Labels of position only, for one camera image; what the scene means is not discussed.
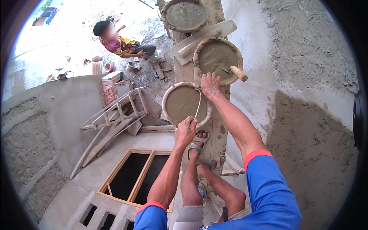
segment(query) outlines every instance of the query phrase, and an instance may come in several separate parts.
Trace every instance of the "bucket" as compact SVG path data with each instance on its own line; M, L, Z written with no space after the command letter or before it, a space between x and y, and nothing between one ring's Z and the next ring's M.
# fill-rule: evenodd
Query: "bucket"
M133 72L133 70L135 70L137 68L137 64L131 62L131 61L128 61L128 64L127 64L127 70L129 72Z
M163 98L162 98L162 111L163 113L165 114L166 118L169 120L170 123L172 123L175 127L178 126L178 123L181 122L176 120L174 117L171 117L170 116L170 112L168 112L168 106L167 106L167 102L169 99L169 97L171 97L172 95L170 95L172 92L175 92L176 89L178 88L181 88L181 87L188 87L188 88L192 88L194 90L197 90L198 88L196 87L196 85L193 83L193 82L180 82L180 83L176 83L175 85L171 86L164 94ZM194 96L193 92L189 93L187 96L190 97L190 96ZM198 124L196 126L196 128L199 128L201 126L203 126L205 123L207 123L209 121L209 119L211 118L211 114L212 114L212 102L210 102L208 100L208 98L206 98L203 93L202 93L202 99L201 99L201 106L203 108L203 103L205 103L205 105L207 105L207 109L202 111L201 113L198 112L198 116L197 116L197 119L198 119ZM183 103L181 102L178 102L177 105L173 105L175 106L175 108L178 108L179 110L177 112L181 112L181 119L185 119L187 116L195 116L195 113L196 113L196 110L198 108L198 103L196 104L192 104L191 105L191 110L189 110L186 105L184 105Z
M168 2L158 16L169 29L190 33L207 24L209 11L201 1L176 0Z
M217 54L218 62L213 61L213 57ZM208 63L204 65L205 57L210 57ZM226 39L219 37L212 37L201 41L193 55L194 74L200 79L203 74L208 72L215 72L216 76L221 77L221 85L230 85L238 79L232 72L226 72L224 69L230 69L230 66L236 66L243 70L243 57L239 49Z
M112 72L114 70L113 65L111 65L110 63L106 63L105 65L105 74L108 74L110 72Z

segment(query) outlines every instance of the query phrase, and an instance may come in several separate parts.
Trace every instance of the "cement-covered hand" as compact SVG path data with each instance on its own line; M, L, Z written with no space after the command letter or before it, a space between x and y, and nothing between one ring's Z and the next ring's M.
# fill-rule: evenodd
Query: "cement-covered hand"
M207 74L203 74L201 79L201 89L203 94L208 98L212 99L215 94L221 93L220 91L220 80L221 77L216 74L208 72Z
M195 127L198 120L192 116L188 116L184 121L178 125L177 143L182 147L186 147L193 141L195 135Z

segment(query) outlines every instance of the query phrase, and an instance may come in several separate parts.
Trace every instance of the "wooden trowel handle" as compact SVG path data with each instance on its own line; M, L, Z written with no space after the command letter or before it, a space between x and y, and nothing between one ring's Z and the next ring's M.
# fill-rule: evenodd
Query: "wooden trowel handle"
M248 80L248 76L236 66L230 66L231 71L242 81Z

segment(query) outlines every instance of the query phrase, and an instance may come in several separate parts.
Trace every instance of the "grey shorts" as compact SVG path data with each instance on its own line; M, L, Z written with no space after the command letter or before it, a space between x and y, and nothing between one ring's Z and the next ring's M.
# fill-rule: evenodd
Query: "grey shorts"
M182 207L179 216L176 219L173 230L198 230L204 227L203 224L203 206L185 206ZM229 217L231 220L239 220L246 216L245 210L235 213Z

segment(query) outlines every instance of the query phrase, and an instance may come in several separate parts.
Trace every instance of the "rubber boot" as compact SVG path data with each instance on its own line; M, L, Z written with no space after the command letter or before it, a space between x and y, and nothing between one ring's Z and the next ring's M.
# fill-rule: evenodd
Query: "rubber boot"
M161 59L160 55L155 56L154 54L151 56L147 56L149 61L158 61Z

